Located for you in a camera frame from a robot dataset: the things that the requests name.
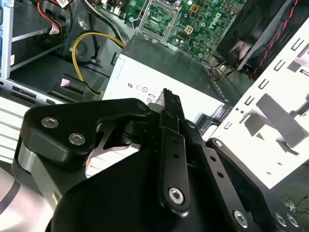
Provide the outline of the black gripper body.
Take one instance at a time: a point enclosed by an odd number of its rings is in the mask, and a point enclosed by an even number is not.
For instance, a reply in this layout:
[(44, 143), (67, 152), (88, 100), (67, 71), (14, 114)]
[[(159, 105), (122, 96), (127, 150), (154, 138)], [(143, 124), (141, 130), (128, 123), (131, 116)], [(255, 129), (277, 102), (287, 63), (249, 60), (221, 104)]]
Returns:
[(231, 232), (210, 180), (187, 152), (190, 208), (180, 217), (158, 197), (159, 157), (139, 151), (78, 184), (58, 203), (50, 232)]

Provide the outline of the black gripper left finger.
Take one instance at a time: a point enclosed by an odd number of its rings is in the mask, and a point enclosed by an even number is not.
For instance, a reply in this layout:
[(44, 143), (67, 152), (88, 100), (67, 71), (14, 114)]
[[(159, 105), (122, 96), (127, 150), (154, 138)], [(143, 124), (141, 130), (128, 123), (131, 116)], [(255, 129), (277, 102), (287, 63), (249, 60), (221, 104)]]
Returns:
[(69, 190), (139, 151), (159, 157), (158, 197), (163, 208), (189, 214), (185, 136), (164, 89), (157, 112), (135, 98), (55, 104), (24, 115), (14, 162), (18, 179), (32, 179), (56, 207)]

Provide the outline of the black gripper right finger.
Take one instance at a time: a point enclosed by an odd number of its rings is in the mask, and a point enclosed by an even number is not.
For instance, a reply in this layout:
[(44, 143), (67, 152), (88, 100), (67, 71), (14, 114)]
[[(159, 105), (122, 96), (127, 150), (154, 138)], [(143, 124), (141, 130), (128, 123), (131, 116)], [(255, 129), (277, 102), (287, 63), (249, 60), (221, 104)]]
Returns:
[(184, 118), (180, 97), (171, 96), (173, 112), (201, 170), (201, 180), (214, 196), (206, 206), (212, 232), (303, 232), (295, 215), (219, 139), (204, 142), (195, 124)]

